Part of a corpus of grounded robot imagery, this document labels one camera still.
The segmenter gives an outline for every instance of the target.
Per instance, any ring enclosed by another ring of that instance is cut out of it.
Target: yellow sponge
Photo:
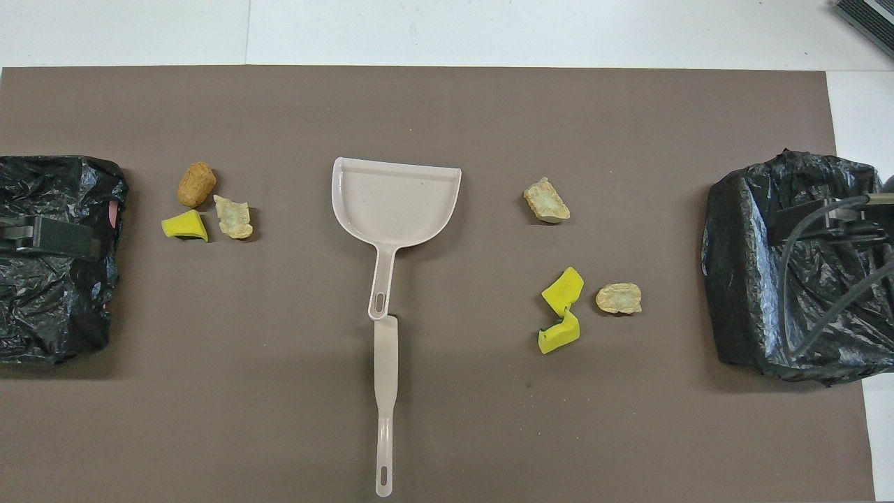
[[[578,318],[567,309],[564,314],[561,322],[546,330],[541,329],[537,335],[537,345],[540,346],[541,353],[547,354],[561,345],[578,340],[580,337]]]
[[[584,278],[580,277],[574,268],[567,268],[561,273],[559,279],[543,290],[540,295],[546,303],[550,304],[557,316],[564,316],[571,304],[578,301],[580,292],[584,289]]]
[[[195,209],[162,220],[162,230],[168,237],[200,237],[208,241],[208,232],[202,224],[202,217]]]

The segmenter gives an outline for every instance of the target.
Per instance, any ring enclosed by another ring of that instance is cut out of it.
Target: black cable
[[[890,262],[886,264],[881,269],[876,269],[872,274],[867,277],[861,279],[856,285],[852,286],[850,290],[844,295],[842,295],[835,303],[826,311],[817,321],[813,328],[810,329],[810,333],[804,337],[804,340],[801,341],[801,344],[795,350],[795,354],[801,354],[805,351],[805,349],[812,344],[817,337],[820,336],[822,330],[826,328],[827,325],[832,323],[835,318],[841,314],[842,311],[847,308],[850,303],[856,300],[857,297],[862,295],[873,287],[873,284],[876,281],[886,277],[889,274],[894,273],[894,262]]]
[[[839,208],[853,208],[854,206],[862,206],[869,202],[869,196],[854,196],[849,197],[843,200],[837,200],[833,203],[822,206],[821,208],[815,209],[808,213],[804,218],[801,218],[801,221],[797,223],[794,229],[792,229],[789,237],[786,238],[785,247],[782,249],[782,256],[780,258],[780,274],[778,280],[777,291],[780,293],[780,306],[779,306],[779,323],[780,323],[780,332],[782,334],[782,342],[783,347],[782,351],[788,358],[797,358],[800,356],[807,347],[805,342],[807,341],[807,337],[801,341],[797,347],[793,348],[791,343],[789,342],[789,324],[786,322],[785,316],[785,308],[786,308],[786,275],[789,270],[789,259],[791,258],[792,250],[795,248],[795,243],[797,239],[801,237],[801,234],[818,218],[823,217],[827,213]]]

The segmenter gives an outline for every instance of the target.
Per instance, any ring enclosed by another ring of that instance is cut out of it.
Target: rock
[[[545,176],[528,187],[522,195],[531,211],[534,211],[534,216],[544,222],[558,224],[571,217],[568,207]]]
[[[639,286],[633,283],[612,283],[603,286],[596,294],[596,306],[605,312],[633,314],[643,312],[639,305],[642,298],[643,293]]]
[[[215,194],[217,217],[220,218],[221,231],[233,239],[245,239],[255,230],[249,224],[249,204],[233,202]]]
[[[216,183],[217,178],[207,164],[197,162],[190,165],[177,186],[177,200],[183,206],[195,208],[205,201]]]

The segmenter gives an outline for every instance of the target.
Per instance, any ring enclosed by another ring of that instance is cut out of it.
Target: black garbage bag
[[[722,362],[827,386],[891,370],[894,295],[888,279],[848,304],[802,354],[784,351],[788,341],[805,340],[816,321],[855,284],[890,263],[890,245],[798,241],[788,264],[786,341],[780,329],[781,246],[771,246],[767,228],[780,209],[880,191],[872,166],[788,150],[734,171],[711,188],[702,271]]]
[[[127,191],[110,161],[0,157],[0,231],[43,222],[33,249],[0,240],[0,362],[58,363],[108,344]]]

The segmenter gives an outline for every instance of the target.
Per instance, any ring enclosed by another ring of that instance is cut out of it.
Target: white floor
[[[839,155],[894,175],[894,59],[827,0],[0,1],[0,68],[119,64],[822,70]],[[894,374],[863,383],[894,499]]]

